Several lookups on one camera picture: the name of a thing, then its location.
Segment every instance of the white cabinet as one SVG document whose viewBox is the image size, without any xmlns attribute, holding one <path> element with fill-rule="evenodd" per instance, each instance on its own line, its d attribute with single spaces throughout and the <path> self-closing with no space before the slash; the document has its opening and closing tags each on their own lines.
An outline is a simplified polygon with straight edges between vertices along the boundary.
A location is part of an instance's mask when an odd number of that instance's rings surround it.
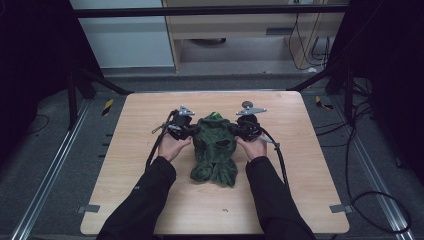
<svg viewBox="0 0 424 240">
<path fill-rule="evenodd" d="M 70 2 L 74 9 L 162 7 L 160 0 Z M 81 18 L 80 23 L 104 72 L 174 68 L 164 17 Z"/>
</svg>

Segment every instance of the wooden table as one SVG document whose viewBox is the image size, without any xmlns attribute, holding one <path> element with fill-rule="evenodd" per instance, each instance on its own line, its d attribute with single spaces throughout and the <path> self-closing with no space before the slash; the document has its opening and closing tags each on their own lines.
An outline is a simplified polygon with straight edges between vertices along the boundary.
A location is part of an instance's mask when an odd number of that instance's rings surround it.
<svg viewBox="0 0 424 240">
<path fill-rule="evenodd" d="M 333 180 L 320 149 L 303 99 L 298 92 L 173 92 L 141 93 L 127 97 L 90 205 L 97 213 L 86 212 L 81 232 L 97 234 L 104 221 L 129 195 L 144 172 L 146 159 L 157 138 L 151 131 L 165 122 L 170 111 L 185 105 L 196 113 L 192 123 L 213 111 L 235 122 L 241 103 L 268 111 L 256 116 L 261 126 L 281 143 L 290 188 L 296 205 L 314 233 L 344 233 L 349 229 L 344 213 L 332 213 L 330 205 L 340 204 Z M 281 177 L 273 145 L 268 156 Z M 194 147 L 184 148 L 172 164 L 177 180 L 160 215 L 155 233 L 165 234 L 260 234 L 253 197 L 246 178 L 246 155 L 238 146 L 233 154 L 239 173 L 233 188 L 190 179 L 196 165 Z"/>
</svg>

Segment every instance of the black jacket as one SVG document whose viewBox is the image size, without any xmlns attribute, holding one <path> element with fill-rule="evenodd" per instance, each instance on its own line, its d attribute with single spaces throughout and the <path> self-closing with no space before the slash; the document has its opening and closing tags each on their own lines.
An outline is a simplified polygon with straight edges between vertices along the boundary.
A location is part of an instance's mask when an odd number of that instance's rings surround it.
<svg viewBox="0 0 424 240">
<path fill-rule="evenodd" d="M 315 239 L 267 157 L 253 159 L 246 165 L 246 173 L 266 239 Z M 156 158 L 106 220 L 97 239 L 151 239 L 175 179 L 174 167 L 165 158 Z"/>
</svg>

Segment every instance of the person's arm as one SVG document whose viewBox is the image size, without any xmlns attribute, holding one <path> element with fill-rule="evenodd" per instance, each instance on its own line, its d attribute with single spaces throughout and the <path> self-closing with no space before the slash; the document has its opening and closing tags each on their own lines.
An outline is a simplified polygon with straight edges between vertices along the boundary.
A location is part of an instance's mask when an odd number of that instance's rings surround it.
<svg viewBox="0 0 424 240">
<path fill-rule="evenodd" d="M 171 161 L 191 137 L 177 141 L 166 134 L 158 148 L 158 157 L 141 176 L 130 195 L 108 217 L 97 240 L 151 239 L 156 221 L 165 207 L 169 189 L 176 179 Z"/>
<path fill-rule="evenodd" d="M 290 192 L 266 157 L 267 143 L 260 138 L 245 142 L 236 137 L 236 141 L 249 159 L 246 174 L 266 239 L 315 239 Z"/>
</svg>

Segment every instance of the green towel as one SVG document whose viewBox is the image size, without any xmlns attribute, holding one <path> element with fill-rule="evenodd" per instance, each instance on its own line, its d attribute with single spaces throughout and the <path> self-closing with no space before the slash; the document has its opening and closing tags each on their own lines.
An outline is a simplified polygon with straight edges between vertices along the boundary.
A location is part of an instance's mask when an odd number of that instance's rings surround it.
<svg viewBox="0 0 424 240">
<path fill-rule="evenodd" d="M 193 137 L 194 153 L 197 166 L 190 177 L 198 182 L 211 180 L 215 183 L 234 186 L 237 176 L 237 165 L 231 159 L 237 142 L 228 130 L 228 119 L 222 118 L 218 112 L 199 119 L 200 131 Z"/>
</svg>

